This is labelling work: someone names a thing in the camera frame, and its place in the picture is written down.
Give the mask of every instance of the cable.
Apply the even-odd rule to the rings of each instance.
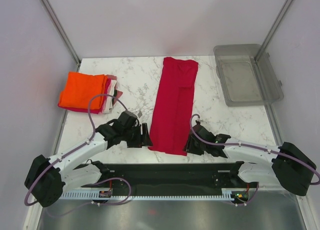
[[[88,161],[91,161],[91,164],[92,164],[92,159],[88,159],[88,160],[85,162],[85,164],[87,164],[87,163],[88,163]]]
[[[238,206],[240,206],[240,207],[241,207],[241,206],[247,206],[247,205],[255,198],[255,196],[257,195],[258,189],[259,189],[259,183],[257,183],[255,192],[254,192],[254,194],[252,195],[252,197],[251,197],[247,202],[245,202],[245,203],[243,203],[243,204],[234,204],[233,202],[231,202],[231,203],[225,202],[225,203],[226,203],[226,204],[230,204],[230,205],[235,205],[236,207],[238,207]]]
[[[114,97],[113,95],[109,95],[109,94],[98,94],[96,96],[94,96],[90,101],[89,101],[89,104],[88,104],[88,116],[89,116],[89,120],[90,120],[90,123],[92,125],[92,128],[93,128],[93,132],[92,132],[92,135],[90,136],[90,138],[88,139],[89,142],[91,142],[91,140],[94,138],[95,134],[96,134],[96,127],[95,127],[95,124],[94,124],[94,121],[92,120],[92,116],[91,116],[91,113],[90,113],[90,107],[91,107],[91,103],[92,101],[95,99],[95,98],[98,98],[98,97],[101,97],[101,96],[107,96],[107,97],[111,97],[111,98],[114,98],[115,100],[117,100],[123,107],[125,110],[128,110],[126,108],[126,106],[122,103],[122,101],[120,101],[118,98]],[[82,148],[83,146],[87,145],[87,141],[80,144],[78,147],[75,147],[74,149],[70,150],[69,152],[67,152],[66,154],[62,155],[61,156],[61,160],[66,158],[67,156],[69,156],[70,154],[73,154],[75,151],[77,151],[78,149]],[[33,189],[35,188],[35,186],[37,185],[37,183],[39,182],[39,180],[43,177],[43,175],[51,168],[53,167],[56,163],[58,163],[60,161],[60,159],[56,159],[55,161],[53,161],[48,167],[46,167],[40,174],[39,176],[35,179],[35,181],[32,183],[32,185],[30,186],[25,198],[24,198],[24,205],[26,206],[32,206],[34,204],[36,204],[38,201],[34,201],[33,203],[28,203],[28,199],[29,199],[29,196],[31,194],[31,192],[33,191]]]
[[[237,199],[239,200],[239,201],[241,201],[241,202],[243,202],[243,203],[247,203],[248,202],[248,200],[247,201],[244,201],[244,200],[242,200],[241,198],[239,198],[239,197],[237,197]]]
[[[132,191],[132,190],[131,190],[131,185],[129,184],[129,182],[128,182],[127,180],[125,180],[125,179],[123,179],[123,178],[110,178],[110,179],[105,179],[105,180],[103,180],[103,181],[101,181],[101,182],[98,182],[98,183],[95,183],[95,184],[89,184],[89,185],[95,186],[95,185],[103,184],[103,183],[105,183],[105,182],[112,181],[112,180],[120,180],[120,181],[123,181],[123,182],[125,182],[125,183],[128,185],[128,187],[129,187],[128,196],[127,196],[125,199],[121,200],[120,202],[116,202],[116,203],[96,203],[96,202],[94,202],[94,201],[92,201],[92,202],[86,202],[86,203],[83,203],[83,204],[75,207],[74,209],[71,209],[70,211],[68,211],[68,212],[66,212],[66,213],[64,213],[64,214],[60,214],[60,215],[53,215],[53,214],[51,214],[51,213],[48,211],[48,209],[45,209],[45,212],[48,214],[49,217],[54,218],[54,219],[58,219],[58,218],[64,217],[65,215],[68,215],[68,214],[74,212],[75,210],[78,210],[79,208],[82,208],[82,207],[84,207],[84,206],[86,206],[86,205],[90,205],[90,204],[98,205],[98,206],[121,205],[121,204],[125,203],[125,201],[127,201],[128,198],[130,198],[130,196],[131,196],[131,191]]]
[[[249,183],[247,183],[247,184],[246,184],[246,191],[245,191],[245,193],[244,193],[244,194],[248,193],[248,192],[249,192],[249,189],[250,189],[250,184],[249,184]]]
[[[198,117],[200,118],[200,115],[198,114],[194,114],[191,116],[190,118],[190,128],[191,128],[191,131],[192,133],[202,142],[204,142],[205,144],[209,144],[209,145],[216,145],[216,146],[239,146],[239,143],[211,143],[211,142],[208,142],[204,139],[202,139],[194,130],[194,128],[192,127],[192,119],[194,117]],[[263,148],[263,147],[259,147],[259,146],[255,146],[255,145],[252,145],[252,144],[241,144],[241,146],[244,146],[244,147],[248,147],[248,148],[253,148],[253,149],[257,149],[257,150],[261,150],[261,151],[264,151],[264,152],[268,152],[268,149],[266,148]],[[314,182],[314,183],[310,183],[310,185],[320,185],[320,173],[318,173],[314,168],[312,168],[311,166],[309,166],[308,164],[306,164],[305,162],[301,161],[300,159],[297,159],[295,157],[292,157],[288,154],[284,154],[284,153],[280,153],[280,152],[276,152],[274,150],[270,150],[270,153],[272,154],[277,154],[277,155],[280,155],[280,156],[283,156],[283,157],[286,157],[288,159],[291,159],[293,161],[296,161],[297,163],[301,164],[302,166],[306,167],[307,169],[309,169],[311,172],[313,172],[318,178],[319,180],[317,182]]]

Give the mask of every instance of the white cable track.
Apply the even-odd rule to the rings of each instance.
[[[76,189],[61,195],[62,200],[123,200],[126,196],[112,196],[110,198],[99,197],[100,191],[104,190],[90,190],[90,189]],[[167,201],[233,201],[231,191],[222,191],[222,195],[210,196],[131,196],[128,200],[167,200]]]

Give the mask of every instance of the metal frame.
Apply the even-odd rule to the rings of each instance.
[[[269,119],[269,123],[271,126],[271,130],[273,133],[275,144],[280,146],[284,143],[284,141],[283,141],[282,134],[280,132],[279,123],[276,118],[276,113],[274,111],[274,107],[271,104],[269,104],[269,105],[265,105],[264,108],[266,110],[266,115],[268,116],[268,119]]]
[[[287,13],[287,11],[289,10],[291,4],[293,3],[294,0],[285,0],[279,14],[277,15],[275,21],[273,22],[271,29],[269,30],[267,36],[265,37],[260,50],[258,51],[258,53],[255,56],[255,60],[259,61],[259,59],[261,58],[263,52],[266,50],[267,46],[269,45],[273,35],[275,34],[276,30],[278,29],[279,25],[281,24],[281,22],[284,19],[285,14]]]
[[[69,53],[73,57],[75,63],[79,67],[81,64],[81,59],[79,58],[77,52],[75,51],[73,45],[71,44],[71,42],[70,42],[64,28],[62,27],[57,15],[55,14],[55,11],[52,8],[49,0],[40,0],[40,2],[42,3],[43,7],[45,8],[47,14],[49,15],[49,18],[51,19],[52,23],[54,24],[55,29],[59,33],[61,39],[63,40],[65,46],[67,47],[67,49],[69,51]]]
[[[80,63],[78,64],[77,66],[77,69],[76,71],[79,72],[79,69],[80,69]],[[54,142],[53,142],[53,147],[52,147],[52,150],[51,150],[51,155],[55,155],[57,152],[58,152],[58,148],[59,148],[59,145],[60,145],[60,141],[61,141],[61,137],[62,137],[62,133],[64,131],[64,128],[65,128],[65,123],[66,123],[66,119],[67,119],[67,110],[63,110],[63,117],[61,119],[61,122],[60,122],[60,128],[58,130],[58,133],[54,139]]]

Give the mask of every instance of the clear plastic container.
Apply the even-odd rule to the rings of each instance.
[[[216,73],[228,106],[265,105],[284,98],[264,52],[256,61],[258,44],[218,45],[214,48]]]

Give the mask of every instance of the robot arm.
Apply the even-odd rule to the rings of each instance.
[[[24,185],[30,189],[40,173],[58,159],[60,161],[45,173],[31,192],[43,207],[53,204],[65,192],[96,183],[102,174],[109,172],[109,169],[99,161],[92,162],[83,168],[77,168],[90,157],[119,144],[121,141],[126,141],[128,148],[152,146],[147,124],[137,124],[137,119],[136,115],[125,111],[118,119],[97,127],[94,138],[90,142],[88,141],[87,145],[65,158],[62,159],[62,156],[77,146],[49,158],[45,158],[43,155],[36,157]]]
[[[206,144],[191,131],[185,151],[198,155],[206,151],[214,157],[223,157],[227,162],[235,163],[237,176],[233,176],[233,179],[238,177],[246,183],[259,182],[261,186],[282,186],[299,196],[307,194],[314,173],[296,161],[271,154],[273,152],[290,155],[315,170],[316,165],[295,145],[285,142],[282,146],[265,146],[240,141],[225,134],[215,136],[199,121],[193,126],[193,130],[203,140],[221,145]],[[267,152],[257,151],[257,149],[267,149]]]
[[[56,154],[49,158],[45,158],[43,155],[36,157],[24,185],[30,189],[44,169],[57,160],[60,161],[39,179],[31,191],[32,195],[43,207],[52,205],[65,192],[96,183],[103,174],[108,175],[110,170],[99,161],[79,168],[79,165],[93,155],[119,144],[121,141],[126,141],[128,148],[152,146],[147,124],[137,124],[137,119],[136,115],[125,111],[118,119],[111,120],[96,128],[94,138],[90,142],[88,141],[87,145],[65,158],[62,158],[62,155],[73,151],[75,148],[70,148],[64,153]],[[196,123],[192,130],[198,136],[208,143],[220,145],[206,144],[200,141],[191,131],[185,151],[197,155],[207,152],[214,157],[225,158],[226,162],[230,163],[231,166],[228,178],[234,187],[241,186],[243,183],[259,182],[260,185],[264,186],[282,186],[296,195],[306,195],[311,184],[313,172],[289,158],[283,156],[275,158],[275,155],[270,154],[271,152],[285,153],[316,169],[315,164],[295,145],[284,143],[282,146],[263,146],[243,142],[225,134],[215,136],[205,129],[199,121]],[[268,151],[257,151],[249,146],[267,149]],[[218,169],[219,173],[219,164],[213,165],[217,166],[216,169]]]

